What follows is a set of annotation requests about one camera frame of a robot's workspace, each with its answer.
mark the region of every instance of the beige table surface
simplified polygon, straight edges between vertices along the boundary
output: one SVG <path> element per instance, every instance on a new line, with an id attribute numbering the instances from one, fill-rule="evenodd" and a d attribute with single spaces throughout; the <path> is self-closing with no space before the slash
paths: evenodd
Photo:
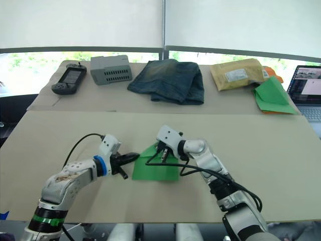
<path id="1" fill-rule="evenodd" d="M 196 113 L 196 114 L 261 114 L 251 90 L 253 86 L 218 91 L 210 73 L 209 65 L 200 65 L 205 88 L 205 102 L 202 105 L 178 105 L 153 102 L 149 94 L 137 94 L 127 90 L 129 81 L 98 86 L 90 75 L 90 62 L 82 61 L 87 74 L 74 95 L 59 96 L 52 92 L 51 85 L 59 81 L 68 63 L 63 61 L 48 84 L 40 91 L 28 110 L 77 110 L 77 111 L 119 111 L 141 113 Z M 131 63 L 135 78 L 146 64 Z"/>
<path id="2" fill-rule="evenodd" d="M 28 111 L 0 150 L 0 212 L 29 220 L 45 181 L 61 170 L 73 145 L 97 132 L 115 135 L 121 153 L 141 152 L 163 124 L 205 138 L 236 181 L 263 201 L 266 221 L 320 219 L 321 141 L 301 115 L 198 115 Z M 70 161 L 97 154 L 90 137 Z M 223 213 L 199 174 L 178 182 L 120 175 L 83 188 L 67 222 L 221 222 Z"/>

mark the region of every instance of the laptop keyboard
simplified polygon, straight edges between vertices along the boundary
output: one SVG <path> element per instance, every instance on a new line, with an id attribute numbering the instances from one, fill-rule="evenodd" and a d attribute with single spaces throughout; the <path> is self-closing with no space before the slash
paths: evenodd
<path id="1" fill-rule="evenodd" d="M 321 122 L 321 108 L 299 108 L 308 121 Z"/>

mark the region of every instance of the metal robot arm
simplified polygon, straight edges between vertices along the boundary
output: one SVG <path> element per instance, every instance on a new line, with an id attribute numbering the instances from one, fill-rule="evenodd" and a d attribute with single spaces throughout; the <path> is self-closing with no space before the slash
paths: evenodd
<path id="1" fill-rule="evenodd" d="M 217 198 L 217 204 L 223 212 L 223 223 L 231 240 L 274 241 L 277 237 L 267 233 L 267 225 L 259 210 L 245 194 L 242 188 L 231 185 L 231 175 L 217 156 L 213 154 L 208 143 L 203 139 L 185 140 L 183 133 L 178 133 L 168 126 L 163 126 L 157 140 L 164 148 L 164 155 L 173 155 L 187 161 L 193 158 L 198 167 L 220 173 L 227 180 L 217 178 L 205 172 L 202 177 Z"/>
<path id="2" fill-rule="evenodd" d="M 120 145 L 121 142 L 116 137 L 106 135 L 97 156 L 93 159 L 68 163 L 61 172 L 50 177 L 42 189 L 37 209 L 21 240 L 59 240 L 64 219 L 77 193 L 100 176 L 123 172 L 120 165 L 138 157 L 134 153 L 120 156 L 117 152 Z"/>

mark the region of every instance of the laptop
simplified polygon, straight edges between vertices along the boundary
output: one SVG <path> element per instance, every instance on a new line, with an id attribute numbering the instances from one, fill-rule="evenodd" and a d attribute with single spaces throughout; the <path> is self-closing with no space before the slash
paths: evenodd
<path id="1" fill-rule="evenodd" d="M 287 92 L 321 138 L 321 66 L 298 65 Z"/>

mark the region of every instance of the green paper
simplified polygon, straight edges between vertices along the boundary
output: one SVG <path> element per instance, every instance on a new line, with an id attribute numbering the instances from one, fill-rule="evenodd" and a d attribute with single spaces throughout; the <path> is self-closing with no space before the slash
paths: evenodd
<path id="1" fill-rule="evenodd" d="M 255 88 L 255 91 L 264 102 L 289 104 L 287 93 L 284 91 L 281 83 L 274 76 L 270 77 L 259 87 Z"/>
<path id="2" fill-rule="evenodd" d="M 178 167 L 165 166 L 146 166 L 145 163 L 156 153 L 155 144 L 143 151 L 140 157 L 135 161 L 133 180 L 152 180 L 152 181 L 178 181 Z M 151 163 L 161 163 L 162 154 L 159 153 Z M 169 154 L 167 163 L 178 163 L 177 158 Z"/>
<path id="3" fill-rule="evenodd" d="M 297 114 L 295 108 L 288 101 L 287 93 L 275 77 L 270 77 L 257 87 L 254 90 L 254 97 L 262 111 Z"/>

